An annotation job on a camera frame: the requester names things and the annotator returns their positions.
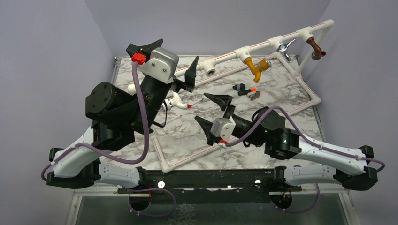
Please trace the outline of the white faucet chrome knob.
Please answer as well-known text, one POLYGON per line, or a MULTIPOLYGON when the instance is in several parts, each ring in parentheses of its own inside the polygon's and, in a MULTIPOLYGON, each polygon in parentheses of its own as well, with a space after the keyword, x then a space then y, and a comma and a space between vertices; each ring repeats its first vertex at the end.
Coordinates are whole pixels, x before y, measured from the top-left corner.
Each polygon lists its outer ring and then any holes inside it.
POLYGON ((184 103, 178 93, 174 91, 172 91, 171 93, 172 93, 172 98, 165 99, 162 105, 164 111, 169 111, 172 107, 176 107, 183 110, 191 108, 192 105, 184 103))

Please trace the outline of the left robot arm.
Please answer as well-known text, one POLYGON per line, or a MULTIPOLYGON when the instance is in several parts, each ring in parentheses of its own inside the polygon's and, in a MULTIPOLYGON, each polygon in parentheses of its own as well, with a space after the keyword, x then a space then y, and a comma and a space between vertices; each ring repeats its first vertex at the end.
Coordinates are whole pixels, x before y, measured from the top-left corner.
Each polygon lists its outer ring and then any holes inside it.
POLYGON ((179 57, 162 48, 162 43, 159 39, 142 46, 128 45, 135 94, 109 82, 92 90, 85 99, 85 115, 92 124, 69 147, 50 150, 49 164, 41 172, 47 185, 80 189, 104 183, 138 193, 147 188, 146 171, 138 164, 149 152, 151 125, 169 91, 194 90, 199 61, 193 60, 181 81, 175 76, 179 57), (102 163, 100 157, 136 167, 112 166, 102 163))

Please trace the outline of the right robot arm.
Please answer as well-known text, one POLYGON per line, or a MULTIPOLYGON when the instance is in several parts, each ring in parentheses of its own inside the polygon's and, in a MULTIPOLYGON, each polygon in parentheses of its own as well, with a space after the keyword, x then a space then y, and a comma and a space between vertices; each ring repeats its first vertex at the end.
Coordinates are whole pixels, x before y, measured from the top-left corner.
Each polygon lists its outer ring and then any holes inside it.
POLYGON ((307 167, 277 168, 271 177, 271 186, 275 190, 307 183, 331 183, 349 190, 365 191, 378 182, 377 169, 369 166, 374 160, 370 146, 356 149, 340 147, 303 134, 297 125, 287 128, 285 124, 292 119, 279 106, 258 109, 247 120, 234 113, 232 96, 209 93, 205 96, 224 112, 222 117, 213 121, 195 117, 208 145, 231 147, 243 143, 245 147, 264 147, 265 154, 274 159, 313 163, 307 167))

